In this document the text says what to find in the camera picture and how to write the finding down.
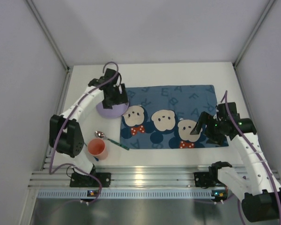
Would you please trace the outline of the left aluminium frame post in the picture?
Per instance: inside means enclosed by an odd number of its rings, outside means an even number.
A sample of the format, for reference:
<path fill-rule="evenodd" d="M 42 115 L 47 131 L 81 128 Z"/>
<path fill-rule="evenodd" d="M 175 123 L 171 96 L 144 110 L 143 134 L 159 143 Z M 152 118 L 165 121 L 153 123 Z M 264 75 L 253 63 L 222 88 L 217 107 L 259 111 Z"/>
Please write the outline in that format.
<path fill-rule="evenodd" d="M 39 10 L 37 9 L 34 1 L 32 0 L 24 0 L 24 2 L 27 4 L 29 10 L 32 12 L 34 18 L 36 19 L 38 25 L 40 26 L 40 29 L 42 30 L 43 34 L 45 35 L 47 41 L 49 42 L 50 47 L 52 48 L 52 50 L 54 51 L 54 53 L 56 54 L 57 58 L 59 59 L 59 62 L 61 63 L 62 67 L 68 71 L 69 70 L 69 66 L 66 63 L 58 45 L 56 44 L 51 32 L 49 31 L 48 27 L 46 26 Z"/>

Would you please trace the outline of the purple plastic plate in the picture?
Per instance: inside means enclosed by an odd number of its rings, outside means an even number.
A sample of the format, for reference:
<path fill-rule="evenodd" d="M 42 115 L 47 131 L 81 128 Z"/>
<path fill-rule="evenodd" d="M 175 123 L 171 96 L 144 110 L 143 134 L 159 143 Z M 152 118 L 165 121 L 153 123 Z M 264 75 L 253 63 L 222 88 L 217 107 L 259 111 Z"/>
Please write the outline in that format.
<path fill-rule="evenodd" d="M 113 105 L 111 109 L 105 109 L 103 103 L 99 103 L 96 106 L 96 110 L 100 116 L 106 119 L 115 119 L 121 117 L 128 109 L 129 103 L 122 103 L 119 105 Z"/>

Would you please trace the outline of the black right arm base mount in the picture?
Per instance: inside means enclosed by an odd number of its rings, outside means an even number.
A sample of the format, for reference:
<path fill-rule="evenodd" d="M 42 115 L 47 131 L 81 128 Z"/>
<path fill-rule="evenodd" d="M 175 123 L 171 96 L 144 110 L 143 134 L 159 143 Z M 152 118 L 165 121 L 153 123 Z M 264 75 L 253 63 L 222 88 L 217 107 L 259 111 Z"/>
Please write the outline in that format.
<path fill-rule="evenodd" d="M 207 189 L 216 187 L 220 184 L 213 173 L 210 172 L 195 172 L 194 173 L 195 187 Z"/>

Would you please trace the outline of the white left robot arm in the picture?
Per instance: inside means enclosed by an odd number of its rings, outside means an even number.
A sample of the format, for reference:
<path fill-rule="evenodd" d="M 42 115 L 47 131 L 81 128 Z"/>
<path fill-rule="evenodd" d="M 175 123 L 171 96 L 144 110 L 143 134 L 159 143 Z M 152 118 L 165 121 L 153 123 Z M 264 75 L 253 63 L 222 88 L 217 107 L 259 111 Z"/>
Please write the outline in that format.
<path fill-rule="evenodd" d="M 125 84 L 118 69 L 103 68 L 103 76 L 91 80 L 82 95 L 60 115 L 53 115 L 49 122 L 49 145 L 54 153 L 71 158 L 67 165 L 81 175 L 89 175 L 94 164 L 84 151 L 81 124 L 93 109 L 106 118 L 117 118 L 128 109 Z"/>

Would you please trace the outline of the aluminium front rail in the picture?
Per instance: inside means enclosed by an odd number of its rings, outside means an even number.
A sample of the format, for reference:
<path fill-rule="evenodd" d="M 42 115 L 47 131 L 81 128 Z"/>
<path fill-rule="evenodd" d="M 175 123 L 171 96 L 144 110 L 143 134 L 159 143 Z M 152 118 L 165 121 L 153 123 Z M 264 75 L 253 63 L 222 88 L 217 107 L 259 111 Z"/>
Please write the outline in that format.
<path fill-rule="evenodd" d="M 194 173 L 207 172 L 208 166 L 97 166 L 96 171 L 111 174 L 110 189 L 191 189 L 195 187 Z M 33 171 L 28 188 L 69 188 L 72 173 L 69 166 L 52 175 L 47 167 Z"/>

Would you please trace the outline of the aluminium frame post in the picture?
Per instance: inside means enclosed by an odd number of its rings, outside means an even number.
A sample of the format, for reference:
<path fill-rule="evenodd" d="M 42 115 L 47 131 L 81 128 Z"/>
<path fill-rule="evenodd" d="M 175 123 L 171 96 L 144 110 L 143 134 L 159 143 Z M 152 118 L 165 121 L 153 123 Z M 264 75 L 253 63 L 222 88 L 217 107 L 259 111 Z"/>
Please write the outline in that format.
<path fill-rule="evenodd" d="M 258 20 L 253 26 L 253 29 L 251 30 L 248 38 L 246 39 L 244 45 L 240 49 L 239 53 L 237 54 L 237 57 L 235 61 L 232 63 L 233 68 L 237 69 L 237 66 L 240 64 L 242 58 L 245 56 L 246 52 L 248 51 L 250 45 L 252 44 L 253 40 L 255 39 L 257 33 L 261 29 L 263 23 L 265 22 L 268 14 L 271 12 L 272 8 L 276 4 L 276 0 L 268 0 L 265 7 L 263 8 L 260 16 L 258 17 Z"/>
<path fill-rule="evenodd" d="M 37 9 L 34 1 L 32 0 L 24 0 L 24 2 L 27 4 L 29 10 L 32 12 L 34 18 L 36 19 L 38 25 L 40 26 L 40 29 L 42 30 L 43 34 L 45 35 L 47 41 L 49 42 L 50 47 L 52 48 L 52 50 L 54 51 L 54 53 L 56 54 L 57 58 L 59 59 L 59 62 L 61 63 L 62 67 L 68 71 L 69 70 L 69 66 L 66 63 L 58 45 L 56 44 L 51 32 L 49 31 L 48 27 L 46 26 L 39 10 Z"/>

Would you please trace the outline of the blue cartoon mouse placemat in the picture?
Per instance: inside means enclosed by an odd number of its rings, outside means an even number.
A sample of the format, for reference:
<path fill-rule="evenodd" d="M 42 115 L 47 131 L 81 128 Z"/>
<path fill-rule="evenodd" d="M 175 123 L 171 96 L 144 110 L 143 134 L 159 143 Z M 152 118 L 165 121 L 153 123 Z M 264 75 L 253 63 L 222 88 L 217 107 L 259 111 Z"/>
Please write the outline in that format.
<path fill-rule="evenodd" d="M 205 135 L 190 132 L 202 112 L 214 116 L 213 85 L 172 85 L 127 88 L 129 107 L 122 115 L 120 143 L 130 149 L 214 148 Z"/>

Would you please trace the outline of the right aluminium frame post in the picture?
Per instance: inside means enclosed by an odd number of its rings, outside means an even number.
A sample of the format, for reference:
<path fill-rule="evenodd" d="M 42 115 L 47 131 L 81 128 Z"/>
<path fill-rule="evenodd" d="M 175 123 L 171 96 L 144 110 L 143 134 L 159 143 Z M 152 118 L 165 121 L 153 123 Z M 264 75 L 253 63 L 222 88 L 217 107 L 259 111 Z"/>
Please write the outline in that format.
<path fill-rule="evenodd" d="M 261 29 L 263 23 L 265 22 L 268 14 L 271 12 L 272 8 L 276 4 L 276 0 L 268 0 L 265 7 L 263 8 L 260 16 L 258 17 L 258 20 L 253 26 L 253 29 L 251 30 L 248 38 L 246 39 L 244 45 L 240 49 L 239 53 L 237 54 L 237 57 L 235 61 L 232 63 L 233 68 L 237 69 L 237 66 L 240 64 L 242 58 L 245 56 L 246 52 L 248 51 L 250 45 L 252 44 L 253 40 L 255 39 L 257 33 Z"/>

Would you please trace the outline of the pink plastic cup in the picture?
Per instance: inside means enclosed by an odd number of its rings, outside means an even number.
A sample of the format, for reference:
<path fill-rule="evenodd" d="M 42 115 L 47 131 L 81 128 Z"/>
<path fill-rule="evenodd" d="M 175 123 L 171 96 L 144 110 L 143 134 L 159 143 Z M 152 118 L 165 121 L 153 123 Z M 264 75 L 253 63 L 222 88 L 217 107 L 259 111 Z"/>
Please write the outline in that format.
<path fill-rule="evenodd" d="M 108 151 L 103 139 L 94 138 L 87 144 L 88 152 L 98 160 L 105 160 L 108 157 Z"/>

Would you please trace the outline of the metal spoon green handle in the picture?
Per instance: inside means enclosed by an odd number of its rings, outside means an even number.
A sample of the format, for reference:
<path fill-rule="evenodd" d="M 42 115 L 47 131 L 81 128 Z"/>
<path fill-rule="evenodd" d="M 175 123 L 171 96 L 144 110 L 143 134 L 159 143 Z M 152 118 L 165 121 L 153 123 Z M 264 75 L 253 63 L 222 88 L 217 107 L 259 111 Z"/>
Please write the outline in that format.
<path fill-rule="evenodd" d="M 95 131 L 95 136 L 96 136 L 97 138 L 101 138 L 101 139 L 107 140 L 107 141 L 109 141 L 109 142 L 111 142 L 111 143 L 113 143 L 113 144 L 115 144 L 115 145 L 117 145 L 117 146 L 119 146 L 119 147 L 121 147 L 121 148 L 123 148 L 123 149 L 125 149 L 125 150 L 130 150 L 130 148 L 128 148 L 127 146 L 124 146 L 124 145 L 118 143 L 117 141 L 108 138 L 108 137 L 105 135 L 105 133 L 102 132 L 102 131 Z"/>

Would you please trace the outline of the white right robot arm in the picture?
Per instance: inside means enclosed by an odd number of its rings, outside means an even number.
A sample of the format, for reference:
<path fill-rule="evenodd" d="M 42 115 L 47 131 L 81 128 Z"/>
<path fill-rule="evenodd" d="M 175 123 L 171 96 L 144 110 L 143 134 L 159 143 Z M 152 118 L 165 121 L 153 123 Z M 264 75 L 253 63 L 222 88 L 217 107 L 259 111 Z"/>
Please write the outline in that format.
<path fill-rule="evenodd" d="M 250 222 L 279 220 L 281 224 L 281 184 L 270 170 L 259 144 L 257 130 L 250 118 L 241 118 L 236 103 L 216 106 L 215 116 L 202 112 L 191 131 L 202 128 L 208 140 L 219 146 L 228 137 L 235 145 L 249 178 L 240 176 L 229 162 L 218 161 L 208 168 L 213 183 L 223 184 L 238 198 Z"/>

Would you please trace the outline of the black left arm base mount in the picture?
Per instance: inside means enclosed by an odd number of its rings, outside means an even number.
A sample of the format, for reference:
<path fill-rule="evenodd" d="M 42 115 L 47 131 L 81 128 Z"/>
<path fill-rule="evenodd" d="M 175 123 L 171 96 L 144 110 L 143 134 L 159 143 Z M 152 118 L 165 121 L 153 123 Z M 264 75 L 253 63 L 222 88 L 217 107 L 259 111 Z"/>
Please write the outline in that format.
<path fill-rule="evenodd" d="M 111 173 L 97 172 L 95 177 L 101 182 L 103 188 L 108 188 L 111 184 Z M 72 173 L 70 185 L 71 188 L 98 188 L 99 183 L 95 179 L 79 173 Z"/>

